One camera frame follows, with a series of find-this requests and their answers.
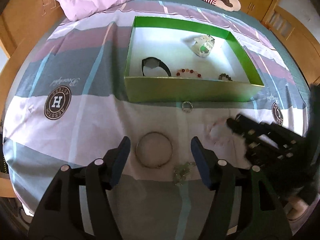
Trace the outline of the green cardboard box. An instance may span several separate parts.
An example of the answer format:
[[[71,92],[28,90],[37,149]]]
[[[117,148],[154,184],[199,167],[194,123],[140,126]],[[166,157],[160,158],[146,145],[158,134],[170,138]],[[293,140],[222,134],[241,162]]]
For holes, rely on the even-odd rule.
[[[194,38],[211,35],[215,44],[207,57],[191,49]],[[155,57],[172,77],[141,61]],[[264,83],[254,63],[231,31],[174,18],[137,16],[133,21],[124,82],[131,102],[247,102]]]

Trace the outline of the striped patterned bed sheet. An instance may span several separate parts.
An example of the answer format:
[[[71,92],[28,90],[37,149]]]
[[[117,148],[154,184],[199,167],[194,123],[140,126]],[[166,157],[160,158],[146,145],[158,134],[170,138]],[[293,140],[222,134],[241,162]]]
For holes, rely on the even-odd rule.
[[[248,102],[129,102],[124,72],[136,16],[170,17],[230,30],[249,54],[265,87]],[[244,113],[298,134],[308,129],[309,90],[297,65],[257,20],[223,12],[200,0],[134,0],[80,21],[63,21],[26,68],[4,119],[4,157],[20,201],[34,212],[63,164],[86,166],[117,147],[124,136],[136,145],[149,132],[173,144],[161,168],[140,165],[131,153],[119,184],[108,194],[124,239],[197,239],[213,199],[193,167],[176,186],[174,167],[193,161],[190,141],[232,165],[247,168],[244,141],[226,126]]]

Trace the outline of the thin metal bangle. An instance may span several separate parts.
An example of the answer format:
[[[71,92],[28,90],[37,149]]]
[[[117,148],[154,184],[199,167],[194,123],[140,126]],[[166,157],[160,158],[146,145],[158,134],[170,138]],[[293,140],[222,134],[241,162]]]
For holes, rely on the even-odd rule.
[[[137,143],[135,156],[143,167],[156,169],[167,165],[173,156],[171,140],[160,132],[149,132]]]

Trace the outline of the wooden wardrobe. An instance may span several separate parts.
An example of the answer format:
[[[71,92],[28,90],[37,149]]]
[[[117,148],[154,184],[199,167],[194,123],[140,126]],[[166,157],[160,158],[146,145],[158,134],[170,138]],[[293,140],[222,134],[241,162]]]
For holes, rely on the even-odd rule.
[[[272,31],[308,84],[319,84],[319,3],[311,0],[239,0],[241,10]]]

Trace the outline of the green bead cluster jewelry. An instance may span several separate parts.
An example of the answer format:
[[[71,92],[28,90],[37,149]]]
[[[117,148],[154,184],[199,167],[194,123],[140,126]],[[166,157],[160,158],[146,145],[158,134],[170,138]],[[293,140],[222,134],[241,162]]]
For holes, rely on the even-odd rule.
[[[173,172],[173,183],[176,186],[182,186],[195,166],[195,162],[186,162],[184,164],[176,165]]]

